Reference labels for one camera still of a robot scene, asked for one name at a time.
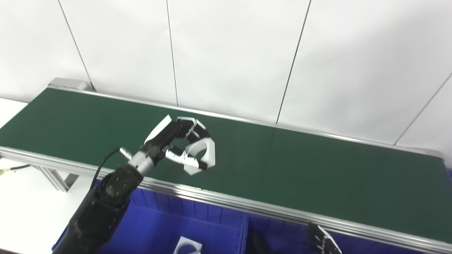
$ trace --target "white wall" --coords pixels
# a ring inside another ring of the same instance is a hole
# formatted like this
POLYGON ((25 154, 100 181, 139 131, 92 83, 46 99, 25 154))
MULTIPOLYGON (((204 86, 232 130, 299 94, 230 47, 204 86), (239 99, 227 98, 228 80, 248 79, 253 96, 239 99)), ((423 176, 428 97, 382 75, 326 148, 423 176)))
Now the white wall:
POLYGON ((309 0, 60 1, 69 26, 57 0, 0 2, 0 97, 91 80, 107 94, 399 140, 452 165, 450 81, 436 94, 452 72, 451 1, 312 0, 297 54, 309 0))
POLYGON ((56 76, 89 81, 58 1, 0 1, 0 98, 30 101, 56 76))

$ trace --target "white floor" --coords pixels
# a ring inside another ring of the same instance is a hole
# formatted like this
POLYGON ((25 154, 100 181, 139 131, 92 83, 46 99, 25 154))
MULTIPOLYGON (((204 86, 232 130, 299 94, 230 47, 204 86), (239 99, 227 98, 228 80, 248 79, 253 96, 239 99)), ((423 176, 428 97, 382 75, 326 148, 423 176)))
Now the white floor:
MULTIPOLYGON (((0 127, 26 103, 0 99, 0 127)), ((0 169, 23 165, 0 159, 0 169)), ((86 195, 91 179, 79 177, 69 192, 57 191, 35 168, 0 175, 0 249, 48 254, 86 195)))

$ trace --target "black cable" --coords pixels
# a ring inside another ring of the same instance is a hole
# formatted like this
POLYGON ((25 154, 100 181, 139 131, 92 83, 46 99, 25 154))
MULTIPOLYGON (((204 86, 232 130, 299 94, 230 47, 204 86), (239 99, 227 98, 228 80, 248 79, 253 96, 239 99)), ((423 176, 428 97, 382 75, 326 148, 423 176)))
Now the black cable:
POLYGON ((9 168, 9 170, 23 169, 23 168, 26 168, 29 166, 30 166, 29 164, 26 164, 26 165, 17 166, 17 167, 11 167, 11 168, 9 168))
POLYGON ((97 177, 99 176, 100 169, 104 166, 105 162, 112 156, 113 154, 119 152, 119 147, 111 150, 111 152, 104 158, 100 166, 97 168, 96 174, 94 174, 93 181, 91 182, 90 190, 94 187, 94 184, 96 183, 97 177))
POLYGON ((23 169, 23 168, 26 168, 26 167, 29 167, 30 166, 30 164, 26 164, 26 165, 22 165, 22 166, 17 166, 17 167, 12 167, 12 168, 10 168, 11 170, 15 170, 15 169, 23 169))

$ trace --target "robotic arm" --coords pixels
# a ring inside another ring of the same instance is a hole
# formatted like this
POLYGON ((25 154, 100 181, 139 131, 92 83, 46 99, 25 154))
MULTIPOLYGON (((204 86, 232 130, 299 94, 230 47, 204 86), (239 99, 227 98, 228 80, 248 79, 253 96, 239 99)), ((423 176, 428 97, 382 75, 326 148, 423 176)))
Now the robotic arm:
POLYGON ((215 165, 215 146, 206 128, 195 118, 169 116, 151 132, 140 150, 125 164, 92 188, 69 220, 66 234, 54 254, 92 254, 113 236, 124 216, 132 191, 157 163, 167 157, 184 165, 195 174, 215 165), (186 138, 191 144, 185 149, 170 147, 175 138, 186 138), (193 155, 206 149, 201 160, 193 155))
POLYGON ((308 239, 314 243, 310 250, 319 254, 342 254, 333 237, 321 226, 308 222, 308 239))

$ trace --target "blue bin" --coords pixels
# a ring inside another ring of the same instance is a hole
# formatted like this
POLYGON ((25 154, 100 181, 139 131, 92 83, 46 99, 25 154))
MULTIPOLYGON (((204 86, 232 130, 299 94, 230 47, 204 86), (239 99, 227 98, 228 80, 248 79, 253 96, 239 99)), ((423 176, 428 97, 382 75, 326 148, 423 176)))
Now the blue bin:
POLYGON ((243 212, 136 189, 97 254, 172 254, 181 236, 201 243, 202 254, 243 254, 247 227, 243 212))
MULTIPOLYGON (((184 236, 201 243, 202 254, 244 254, 250 249, 247 240, 253 231, 263 234, 271 251, 315 254, 309 250, 305 226, 142 189, 133 191, 130 206, 113 237, 97 253, 172 254, 184 236)), ((421 254, 330 234, 347 254, 421 254)))
MULTIPOLYGON (((281 254, 318 254, 309 250, 306 226, 286 221, 250 215, 248 238, 253 231, 263 234, 271 251, 281 254)), ((349 235, 329 232, 343 253, 346 254, 422 254, 410 249, 377 243, 349 235)))

